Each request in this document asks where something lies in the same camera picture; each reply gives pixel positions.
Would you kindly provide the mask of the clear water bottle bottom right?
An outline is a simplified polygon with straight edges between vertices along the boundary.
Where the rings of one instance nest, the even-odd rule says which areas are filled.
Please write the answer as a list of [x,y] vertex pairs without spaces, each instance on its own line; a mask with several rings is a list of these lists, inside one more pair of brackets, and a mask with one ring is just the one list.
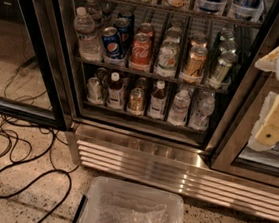
[[208,96],[198,101],[190,116],[188,126],[195,130],[205,131],[215,107],[214,97]]

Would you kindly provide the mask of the clear water bottle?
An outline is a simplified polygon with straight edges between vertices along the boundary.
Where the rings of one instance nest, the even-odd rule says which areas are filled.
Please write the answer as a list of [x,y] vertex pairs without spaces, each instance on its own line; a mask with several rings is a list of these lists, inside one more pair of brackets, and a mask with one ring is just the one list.
[[181,89],[180,92],[174,96],[173,103],[170,106],[168,122],[175,126],[184,126],[190,103],[189,92],[185,89]]
[[190,116],[188,126],[195,130],[205,131],[215,107],[214,97],[208,96],[198,101]]

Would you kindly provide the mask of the clear water bottle bottom left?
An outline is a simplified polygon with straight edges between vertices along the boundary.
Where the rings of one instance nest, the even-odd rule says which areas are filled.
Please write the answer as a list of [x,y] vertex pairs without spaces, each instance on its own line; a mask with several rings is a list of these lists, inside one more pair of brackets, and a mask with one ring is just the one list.
[[173,103],[170,106],[168,122],[175,126],[184,126],[190,103],[189,92],[185,89],[181,89],[180,92],[174,96]]

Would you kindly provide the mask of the brown juice bottle right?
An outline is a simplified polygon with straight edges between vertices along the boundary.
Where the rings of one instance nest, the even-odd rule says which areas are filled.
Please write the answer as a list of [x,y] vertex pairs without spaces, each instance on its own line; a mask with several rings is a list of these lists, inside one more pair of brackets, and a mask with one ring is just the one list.
[[164,118],[165,104],[167,100],[166,83],[163,80],[156,82],[152,94],[150,96],[150,103],[147,115],[150,118],[161,120]]

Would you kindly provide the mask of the brown juice bottle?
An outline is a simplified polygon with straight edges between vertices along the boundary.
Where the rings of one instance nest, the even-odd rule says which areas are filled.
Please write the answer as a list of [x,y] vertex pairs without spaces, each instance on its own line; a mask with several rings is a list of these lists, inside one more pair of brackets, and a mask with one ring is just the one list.
[[111,83],[108,86],[108,101],[107,106],[115,110],[120,110],[124,107],[124,84],[119,76],[119,73],[111,74]]
[[147,115],[150,118],[161,120],[164,118],[165,104],[167,100],[166,83],[163,80],[156,82],[152,94],[150,96],[150,103]]

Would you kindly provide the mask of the gold can bottom shelf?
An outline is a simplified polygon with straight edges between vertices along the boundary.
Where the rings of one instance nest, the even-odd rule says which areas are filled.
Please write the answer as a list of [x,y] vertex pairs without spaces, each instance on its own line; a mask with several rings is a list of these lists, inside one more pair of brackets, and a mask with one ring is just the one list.
[[129,95],[127,111],[133,115],[142,115],[144,112],[144,94],[141,88],[134,88]]

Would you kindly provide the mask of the brown juice bottle left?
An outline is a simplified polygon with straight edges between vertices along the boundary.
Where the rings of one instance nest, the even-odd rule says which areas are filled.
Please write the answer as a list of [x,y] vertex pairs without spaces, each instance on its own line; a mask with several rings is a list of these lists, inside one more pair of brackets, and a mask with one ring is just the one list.
[[111,74],[111,83],[108,86],[108,101],[107,106],[115,110],[120,110],[124,107],[124,84],[119,76],[119,73]]

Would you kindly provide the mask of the silver can bottom shelf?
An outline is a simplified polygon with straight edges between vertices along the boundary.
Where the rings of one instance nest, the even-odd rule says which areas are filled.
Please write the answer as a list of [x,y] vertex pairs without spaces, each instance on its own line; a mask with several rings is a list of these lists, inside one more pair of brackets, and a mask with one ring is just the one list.
[[92,77],[87,82],[88,95],[90,103],[99,105],[104,101],[102,82],[97,77]]

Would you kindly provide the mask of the clear water bottle middle shelf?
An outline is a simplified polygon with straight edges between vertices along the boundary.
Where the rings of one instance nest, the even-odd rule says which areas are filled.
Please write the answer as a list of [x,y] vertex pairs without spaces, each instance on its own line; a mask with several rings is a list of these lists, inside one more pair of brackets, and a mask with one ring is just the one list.
[[100,61],[102,47],[99,33],[95,26],[94,19],[87,13],[87,10],[83,6],[77,8],[74,27],[82,59]]

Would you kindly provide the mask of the open glass fridge door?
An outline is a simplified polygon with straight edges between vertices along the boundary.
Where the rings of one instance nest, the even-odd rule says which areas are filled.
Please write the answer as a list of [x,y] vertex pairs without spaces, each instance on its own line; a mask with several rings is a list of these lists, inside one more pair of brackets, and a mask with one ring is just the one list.
[[0,114],[64,130],[70,110],[48,0],[0,0]]

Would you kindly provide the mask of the green silver soda can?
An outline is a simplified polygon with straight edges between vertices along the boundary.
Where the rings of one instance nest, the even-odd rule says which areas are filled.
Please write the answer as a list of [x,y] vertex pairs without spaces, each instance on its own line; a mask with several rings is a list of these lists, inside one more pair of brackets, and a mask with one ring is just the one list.
[[211,79],[222,82],[236,61],[237,55],[235,53],[232,53],[231,51],[221,53],[217,58],[217,62],[215,63],[215,68],[212,71]]

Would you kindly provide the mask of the gold soda can front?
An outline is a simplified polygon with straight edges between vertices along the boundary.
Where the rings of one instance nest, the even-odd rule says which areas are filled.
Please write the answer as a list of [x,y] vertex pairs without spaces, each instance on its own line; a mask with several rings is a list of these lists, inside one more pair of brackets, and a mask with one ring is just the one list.
[[207,54],[208,50],[204,46],[192,46],[185,65],[186,75],[198,77],[207,60]]

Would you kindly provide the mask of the white green soda can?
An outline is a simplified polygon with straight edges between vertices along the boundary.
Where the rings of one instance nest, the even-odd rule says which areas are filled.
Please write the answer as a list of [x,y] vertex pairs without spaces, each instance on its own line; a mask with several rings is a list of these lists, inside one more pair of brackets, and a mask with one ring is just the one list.
[[178,53],[180,52],[179,45],[175,42],[165,41],[161,44],[157,65],[168,71],[176,68]]

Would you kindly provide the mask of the red Coca-Cola can front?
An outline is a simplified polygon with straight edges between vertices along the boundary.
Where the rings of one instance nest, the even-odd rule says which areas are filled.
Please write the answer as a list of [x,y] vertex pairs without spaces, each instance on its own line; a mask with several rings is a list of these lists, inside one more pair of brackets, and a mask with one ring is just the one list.
[[137,33],[132,44],[130,60],[134,64],[148,65],[151,58],[151,38],[144,33]]

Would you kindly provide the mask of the blue Pepsi can front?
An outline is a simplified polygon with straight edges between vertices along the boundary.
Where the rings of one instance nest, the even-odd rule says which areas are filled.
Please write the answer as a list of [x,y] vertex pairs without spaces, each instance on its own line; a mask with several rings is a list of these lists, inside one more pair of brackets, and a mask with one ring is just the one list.
[[106,27],[102,30],[102,42],[107,56],[111,59],[123,59],[123,46],[116,27]]

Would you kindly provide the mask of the bubble wrap sheet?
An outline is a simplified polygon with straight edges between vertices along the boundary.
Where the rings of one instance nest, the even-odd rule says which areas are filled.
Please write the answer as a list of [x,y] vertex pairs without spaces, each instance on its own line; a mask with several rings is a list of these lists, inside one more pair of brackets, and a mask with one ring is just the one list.
[[167,206],[143,205],[137,200],[104,196],[96,223],[167,223]]

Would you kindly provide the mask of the clear plastic storage bin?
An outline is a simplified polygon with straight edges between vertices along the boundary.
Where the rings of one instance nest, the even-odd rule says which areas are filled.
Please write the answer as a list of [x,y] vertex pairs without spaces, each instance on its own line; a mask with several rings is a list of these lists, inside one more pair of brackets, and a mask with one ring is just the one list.
[[183,223],[183,199],[109,177],[94,179],[72,223]]

